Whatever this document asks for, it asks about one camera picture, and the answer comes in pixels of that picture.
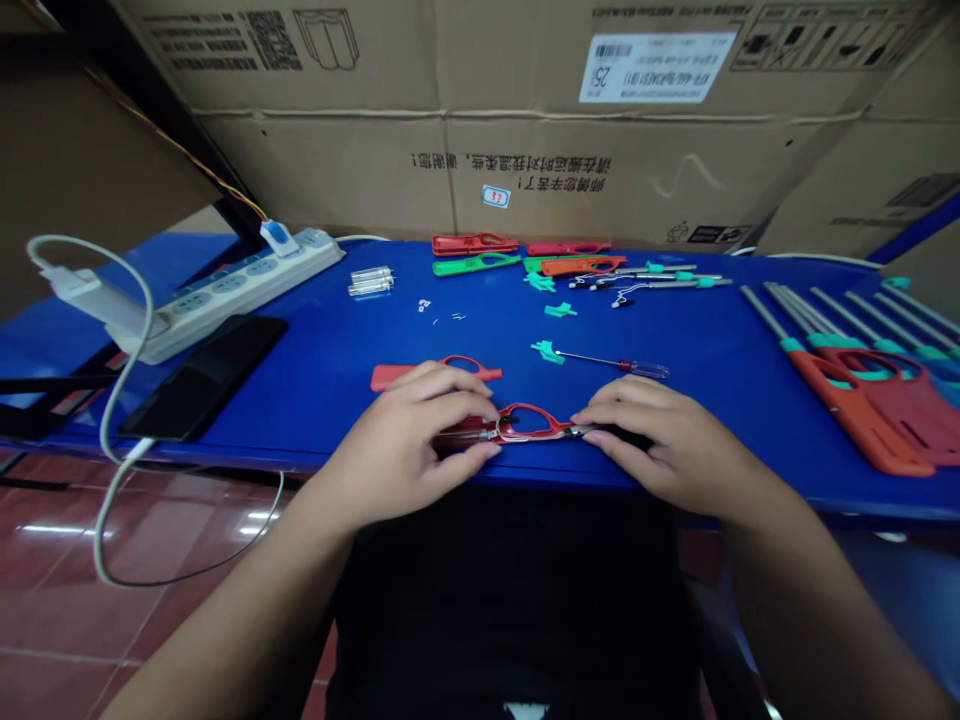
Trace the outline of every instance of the cardboard box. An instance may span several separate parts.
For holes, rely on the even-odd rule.
[[[960,16],[781,203],[759,251],[866,257],[960,191]]]
[[[944,22],[919,1],[114,2],[277,219],[714,251]]]

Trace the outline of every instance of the red tile floor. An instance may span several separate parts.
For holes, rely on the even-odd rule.
[[[231,569],[227,565],[166,588],[117,590],[101,584],[91,536],[113,472],[113,466],[31,455],[7,477],[67,481],[70,488],[0,488],[4,717],[94,720]],[[145,581],[211,565],[256,533],[272,500],[268,488],[136,473],[117,495],[108,522],[110,567],[123,579]],[[682,555],[688,571],[716,582],[722,552],[715,535],[686,533]],[[335,648],[334,628],[304,720],[324,717]]]

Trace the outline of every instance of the left hand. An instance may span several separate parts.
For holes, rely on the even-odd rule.
[[[441,462],[430,445],[441,430],[471,415],[499,418],[492,394],[466,370],[433,361],[418,365],[367,409],[299,496],[322,492],[318,506],[332,500],[338,525],[349,530],[436,502],[500,452],[499,445],[482,442]]]

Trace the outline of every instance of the power outlet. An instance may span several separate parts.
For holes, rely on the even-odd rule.
[[[322,230],[307,228],[294,236],[300,249],[278,259],[270,250],[181,288],[159,308],[170,327],[147,342],[140,360],[157,365],[212,333],[230,315],[256,310],[287,290],[340,261],[346,253]],[[130,353],[138,336],[107,326],[120,349]]]

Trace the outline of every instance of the phone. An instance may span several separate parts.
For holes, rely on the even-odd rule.
[[[290,324],[231,315],[120,426],[124,437],[198,440]]]

